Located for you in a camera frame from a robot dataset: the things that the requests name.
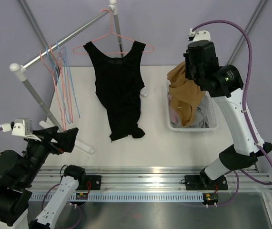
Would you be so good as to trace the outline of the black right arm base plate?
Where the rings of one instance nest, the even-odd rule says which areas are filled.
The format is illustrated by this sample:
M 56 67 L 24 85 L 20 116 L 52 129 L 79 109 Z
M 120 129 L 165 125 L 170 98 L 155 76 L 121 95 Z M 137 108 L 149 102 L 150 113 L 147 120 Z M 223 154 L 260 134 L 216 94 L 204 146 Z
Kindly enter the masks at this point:
M 221 176 L 216 180 L 212 180 L 208 184 L 203 184 L 200 180 L 199 175 L 185 175 L 184 179 L 180 181 L 181 184 L 185 185 L 188 191 L 199 191 L 199 190 L 228 190 L 227 179 L 225 176 Z

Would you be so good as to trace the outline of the brown tank top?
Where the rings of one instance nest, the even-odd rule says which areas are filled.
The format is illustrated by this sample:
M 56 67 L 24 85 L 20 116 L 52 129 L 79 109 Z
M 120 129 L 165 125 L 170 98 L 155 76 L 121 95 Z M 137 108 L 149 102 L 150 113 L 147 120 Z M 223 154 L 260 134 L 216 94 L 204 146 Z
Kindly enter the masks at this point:
M 205 92 L 190 79 L 187 79 L 185 62 L 181 62 L 167 73 L 170 108 L 180 118 L 183 127 L 191 126 L 196 119 L 197 107 L 205 96 Z

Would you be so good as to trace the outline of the mauve pink tank top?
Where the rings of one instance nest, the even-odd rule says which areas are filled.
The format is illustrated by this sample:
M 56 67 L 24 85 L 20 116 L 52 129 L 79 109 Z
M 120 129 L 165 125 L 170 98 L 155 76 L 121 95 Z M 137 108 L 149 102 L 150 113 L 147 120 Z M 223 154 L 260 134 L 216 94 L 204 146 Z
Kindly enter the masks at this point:
M 169 113 L 170 113 L 170 120 L 171 120 L 171 123 L 172 123 L 173 125 L 177 125 L 178 122 L 179 122 L 179 115 L 178 115 L 177 112 L 171 107 L 171 99 L 172 99 L 172 96 L 169 95 L 168 98 L 169 98 Z

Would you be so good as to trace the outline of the grey tank top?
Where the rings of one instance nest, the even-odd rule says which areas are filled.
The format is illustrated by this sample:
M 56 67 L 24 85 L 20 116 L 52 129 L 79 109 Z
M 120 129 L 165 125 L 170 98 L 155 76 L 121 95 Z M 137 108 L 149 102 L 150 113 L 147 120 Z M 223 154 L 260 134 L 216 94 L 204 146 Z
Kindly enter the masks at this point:
M 192 128 L 209 128 L 208 121 L 208 97 L 205 95 L 202 101 L 197 106 L 196 117 L 192 123 Z

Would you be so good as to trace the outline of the black tank top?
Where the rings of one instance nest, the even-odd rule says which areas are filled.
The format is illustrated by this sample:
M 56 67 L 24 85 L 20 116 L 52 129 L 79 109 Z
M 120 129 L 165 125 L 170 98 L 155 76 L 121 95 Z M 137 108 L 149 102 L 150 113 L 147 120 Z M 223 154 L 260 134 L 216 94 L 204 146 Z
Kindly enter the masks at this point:
M 107 112 L 111 141 L 128 135 L 136 139 L 145 135 L 138 126 L 140 92 L 145 87 L 140 70 L 145 46 L 134 41 L 131 50 L 121 58 L 103 54 L 92 42 L 83 46 L 94 67 L 96 95 Z

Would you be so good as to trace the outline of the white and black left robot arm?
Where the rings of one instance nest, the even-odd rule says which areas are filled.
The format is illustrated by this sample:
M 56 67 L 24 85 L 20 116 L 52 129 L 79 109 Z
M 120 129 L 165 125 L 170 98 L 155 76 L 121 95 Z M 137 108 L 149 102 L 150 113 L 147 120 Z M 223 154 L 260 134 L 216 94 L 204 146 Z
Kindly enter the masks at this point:
M 0 229 L 53 229 L 69 197 L 86 185 L 85 169 L 70 165 L 46 207 L 28 222 L 29 188 L 49 154 L 73 151 L 78 128 L 58 132 L 58 127 L 33 131 L 24 137 L 27 148 L 21 156 L 13 150 L 0 153 Z

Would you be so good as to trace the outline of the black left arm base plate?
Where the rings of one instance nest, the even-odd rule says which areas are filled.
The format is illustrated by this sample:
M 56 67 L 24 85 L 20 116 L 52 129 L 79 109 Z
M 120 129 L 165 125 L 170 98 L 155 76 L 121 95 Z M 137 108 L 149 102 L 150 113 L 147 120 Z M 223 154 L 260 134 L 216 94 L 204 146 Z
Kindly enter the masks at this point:
M 85 178 L 81 179 L 77 190 L 90 191 L 100 190 L 101 189 L 101 176 L 100 175 L 86 175 Z

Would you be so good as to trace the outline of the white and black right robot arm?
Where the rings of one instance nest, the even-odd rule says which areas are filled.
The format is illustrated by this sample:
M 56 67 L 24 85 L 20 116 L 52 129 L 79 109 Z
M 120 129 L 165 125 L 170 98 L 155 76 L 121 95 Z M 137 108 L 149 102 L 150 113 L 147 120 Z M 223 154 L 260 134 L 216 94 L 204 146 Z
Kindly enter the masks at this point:
M 210 189 L 226 173 L 254 165 L 258 157 L 272 151 L 272 144 L 258 134 L 248 107 L 243 104 L 243 81 L 238 69 L 233 65 L 219 66 L 213 42 L 190 43 L 184 57 L 190 78 L 214 99 L 233 139 L 233 144 L 200 172 L 200 185 Z

